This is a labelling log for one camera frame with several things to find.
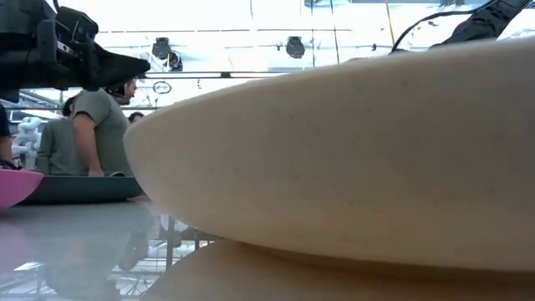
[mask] man's arm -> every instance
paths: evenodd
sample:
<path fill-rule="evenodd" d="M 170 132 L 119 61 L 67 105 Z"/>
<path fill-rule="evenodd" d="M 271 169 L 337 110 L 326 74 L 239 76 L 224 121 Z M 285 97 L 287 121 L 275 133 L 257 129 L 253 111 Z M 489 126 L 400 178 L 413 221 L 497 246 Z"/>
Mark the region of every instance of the man's arm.
<path fill-rule="evenodd" d="M 41 133 L 41 146 L 37 152 L 37 170 L 45 175 L 50 174 L 50 156 L 52 155 L 52 146 L 54 137 L 50 130 L 49 124 L 46 124 Z"/>
<path fill-rule="evenodd" d="M 11 134 L 9 133 L 9 120 L 6 108 L 0 104 L 0 159 L 13 163 L 11 152 Z"/>
<path fill-rule="evenodd" d="M 94 129 L 110 113 L 110 101 L 103 91 L 82 92 L 74 102 L 74 141 L 85 159 L 90 176 L 103 176 Z"/>

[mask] gray t-shirt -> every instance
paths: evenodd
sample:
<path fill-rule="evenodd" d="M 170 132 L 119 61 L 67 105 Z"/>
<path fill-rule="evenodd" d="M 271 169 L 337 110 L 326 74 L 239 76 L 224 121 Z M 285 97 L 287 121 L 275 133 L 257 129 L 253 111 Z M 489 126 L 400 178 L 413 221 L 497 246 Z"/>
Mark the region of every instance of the gray t-shirt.
<path fill-rule="evenodd" d="M 117 100 L 102 89 L 96 92 L 82 91 L 74 101 L 73 111 L 74 115 L 85 113 L 93 119 L 97 153 L 105 175 L 121 171 L 132 176 L 123 143 L 130 122 Z M 79 174 L 88 174 L 87 162 L 81 157 L 77 168 Z"/>
<path fill-rule="evenodd" d="M 72 175 L 76 148 L 71 120 L 62 118 L 49 121 L 41 134 L 37 170 L 45 175 Z"/>

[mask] person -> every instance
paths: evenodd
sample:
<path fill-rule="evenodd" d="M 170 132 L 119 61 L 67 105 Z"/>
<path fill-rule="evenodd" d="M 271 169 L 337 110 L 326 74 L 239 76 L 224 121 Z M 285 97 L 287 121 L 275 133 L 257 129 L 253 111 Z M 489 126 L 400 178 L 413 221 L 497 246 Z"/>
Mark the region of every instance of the person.
<path fill-rule="evenodd" d="M 9 120 L 6 108 L 0 104 L 0 159 L 13 163 L 11 151 L 11 134 L 9 133 Z"/>
<path fill-rule="evenodd" d="M 74 141 L 80 154 L 76 170 L 89 176 L 121 172 L 132 176 L 126 160 L 123 136 L 130 122 L 121 105 L 128 105 L 136 90 L 135 80 L 119 89 L 82 91 L 74 102 Z"/>
<path fill-rule="evenodd" d="M 141 118 L 145 117 L 145 115 L 141 112 L 134 112 L 132 114 L 130 114 L 130 116 L 128 116 L 128 121 L 131 123 L 131 124 L 134 124 L 135 122 L 137 121 L 140 121 Z"/>
<path fill-rule="evenodd" d="M 49 121 L 43 128 L 37 171 L 45 175 L 72 175 L 74 172 L 73 163 L 76 155 L 72 115 L 75 99 L 76 96 L 65 101 L 61 112 L 64 116 L 62 119 Z"/>

